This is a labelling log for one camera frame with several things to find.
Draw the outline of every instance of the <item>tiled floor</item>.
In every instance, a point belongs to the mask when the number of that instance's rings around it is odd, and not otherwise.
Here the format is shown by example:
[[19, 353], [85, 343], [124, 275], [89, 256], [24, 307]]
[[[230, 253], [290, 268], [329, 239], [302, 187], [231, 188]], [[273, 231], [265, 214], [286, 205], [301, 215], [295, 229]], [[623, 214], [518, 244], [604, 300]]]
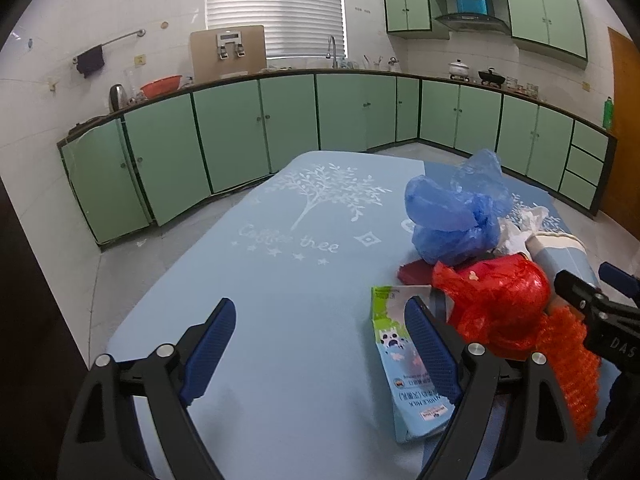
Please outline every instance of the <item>tiled floor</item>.
[[[459, 164], [464, 160], [417, 143], [380, 153], [444, 164]], [[161, 228], [146, 230], [102, 254], [92, 307], [90, 362], [104, 351], [113, 332], [151, 285], [246, 193], [239, 192], [183, 214]], [[558, 200], [554, 200], [554, 205], [572, 233], [587, 247], [594, 270], [601, 262], [608, 261], [627, 272], [638, 271], [640, 242], [626, 230], [605, 214], [600, 213], [591, 220]], [[612, 300], [632, 304], [607, 285], [602, 288]]]

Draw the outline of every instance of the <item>window blind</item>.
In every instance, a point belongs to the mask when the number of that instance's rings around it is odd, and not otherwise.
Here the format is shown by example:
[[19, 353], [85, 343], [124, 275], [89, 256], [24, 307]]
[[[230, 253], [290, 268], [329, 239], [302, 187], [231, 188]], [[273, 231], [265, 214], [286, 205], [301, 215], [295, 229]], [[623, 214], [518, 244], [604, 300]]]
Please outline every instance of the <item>window blind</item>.
[[207, 28], [263, 25], [267, 57], [344, 54], [341, 0], [207, 0]]

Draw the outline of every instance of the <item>dark towel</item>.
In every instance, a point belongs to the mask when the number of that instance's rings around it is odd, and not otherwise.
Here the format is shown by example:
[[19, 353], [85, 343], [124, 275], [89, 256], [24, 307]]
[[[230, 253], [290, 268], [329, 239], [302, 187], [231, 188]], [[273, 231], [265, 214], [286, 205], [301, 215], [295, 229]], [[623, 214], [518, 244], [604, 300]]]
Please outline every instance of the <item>dark towel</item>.
[[76, 68], [84, 77], [97, 72], [104, 66], [104, 58], [102, 57], [102, 46], [97, 45], [83, 52], [78, 56]]

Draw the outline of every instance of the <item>towel rack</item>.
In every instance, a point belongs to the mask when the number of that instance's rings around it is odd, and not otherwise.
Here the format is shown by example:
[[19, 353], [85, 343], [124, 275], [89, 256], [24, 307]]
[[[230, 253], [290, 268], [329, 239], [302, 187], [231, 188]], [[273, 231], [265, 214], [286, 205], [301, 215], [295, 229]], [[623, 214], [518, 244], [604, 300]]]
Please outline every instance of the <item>towel rack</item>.
[[[142, 38], [142, 36], [144, 36], [146, 34], [146, 30], [144, 28], [139, 28], [138, 30], [135, 30], [133, 32], [130, 32], [129, 34], [124, 34], [122, 36], [119, 36], [117, 38], [114, 38], [113, 40], [109, 40], [105, 43], [102, 43], [101, 46], [105, 46], [108, 45], [110, 43], [113, 43], [114, 41], [118, 41], [118, 40], [122, 40], [123, 38], [128, 38], [129, 36], [133, 36], [136, 35], [139, 38]], [[75, 65], [78, 64], [78, 56], [74, 56], [74, 58], [71, 60], [71, 62]]]

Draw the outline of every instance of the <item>stainless steel kettle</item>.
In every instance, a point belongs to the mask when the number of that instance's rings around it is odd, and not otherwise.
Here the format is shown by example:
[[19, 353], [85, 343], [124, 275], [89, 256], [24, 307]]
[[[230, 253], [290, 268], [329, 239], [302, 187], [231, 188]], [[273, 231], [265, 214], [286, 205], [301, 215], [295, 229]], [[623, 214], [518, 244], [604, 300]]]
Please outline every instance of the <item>stainless steel kettle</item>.
[[129, 102], [124, 86], [121, 84], [113, 85], [109, 89], [109, 111], [111, 113], [122, 110]]

